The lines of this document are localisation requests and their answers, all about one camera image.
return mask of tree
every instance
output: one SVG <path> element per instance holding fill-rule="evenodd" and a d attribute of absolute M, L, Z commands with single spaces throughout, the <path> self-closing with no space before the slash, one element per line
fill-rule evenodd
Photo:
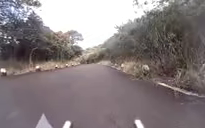
<path fill-rule="evenodd" d="M 72 44 L 76 44 L 78 41 L 83 41 L 83 35 L 76 30 L 70 30 L 65 34 L 69 36 Z"/>

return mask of road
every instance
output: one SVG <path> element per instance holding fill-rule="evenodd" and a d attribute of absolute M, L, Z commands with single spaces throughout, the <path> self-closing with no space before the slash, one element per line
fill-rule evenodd
<path fill-rule="evenodd" d="M 205 128 L 205 106 L 101 65 L 0 78 L 0 128 Z"/>

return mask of vegetation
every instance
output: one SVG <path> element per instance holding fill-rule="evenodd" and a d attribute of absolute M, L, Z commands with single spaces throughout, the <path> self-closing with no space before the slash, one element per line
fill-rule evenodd
<path fill-rule="evenodd" d="M 82 54 L 82 35 L 53 32 L 34 12 L 37 0 L 0 0 L 0 60 L 69 60 Z"/>
<path fill-rule="evenodd" d="M 153 76 L 174 77 L 183 88 L 205 92 L 205 0 L 134 3 L 139 8 L 148 4 L 154 8 L 117 26 L 117 33 L 86 61 L 146 63 Z"/>

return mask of roadside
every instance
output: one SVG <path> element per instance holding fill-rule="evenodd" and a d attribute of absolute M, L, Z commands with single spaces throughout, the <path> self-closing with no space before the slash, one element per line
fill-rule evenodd
<path fill-rule="evenodd" d="M 7 75 L 21 75 L 28 72 L 35 72 L 36 66 L 41 68 L 41 71 L 53 70 L 55 68 L 65 68 L 70 66 L 75 66 L 78 63 L 73 61 L 48 61 L 48 62 L 38 62 L 30 66 L 27 63 L 14 62 L 14 61 L 1 61 L 0 69 L 5 68 Z"/>
<path fill-rule="evenodd" d="M 187 90 L 187 89 L 182 89 L 182 86 L 176 85 L 176 79 L 174 78 L 161 78 L 161 77 L 151 77 L 150 75 L 142 75 L 143 74 L 143 69 L 139 69 L 139 67 L 137 67 L 137 70 L 140 70 L 140 77 L 137 75 L 138 73 L 135 73 L 134 67 L 133 69 L 131 66 L 132 65 L 126 65 L 125 64 L 113 64 L 110 61 L 100 61 L 98 62 L 98 64 L 101 65 L 105 65 L 105 66 L 109 66 L 112 67 L 116 70 L 119 70 L 121 72 L 124 72 L 126 74 L 131 75 L 131 77 L 133 79 L 145 79 L 145 80 L 149 80 L 152 81 L 154 84 L 158 85 L 158 86 L 162 86 L 164 88 L 168 88 L 170 90 L 172 90 L 174 92 L 174 96 L 175 98 L 179 98 L 180 95 L 187 95 L 190 97 L 190 101 L 194 102 L 194 103 L 199 103 L 199 104 L 205 104 L 205 95 L 202 93 L 198 93 L 195 90 Z"/>

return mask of white sky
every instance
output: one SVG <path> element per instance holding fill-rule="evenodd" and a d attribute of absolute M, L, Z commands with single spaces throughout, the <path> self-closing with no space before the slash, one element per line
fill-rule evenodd
<path fill-rule="evenodd" d="M 74 29 L 83 34 L 83 48 L 96 46 L 116 32 L 115 25 L 136 15 L 133 0 L 41 0 L 38 14 L 54 31 Z"/>

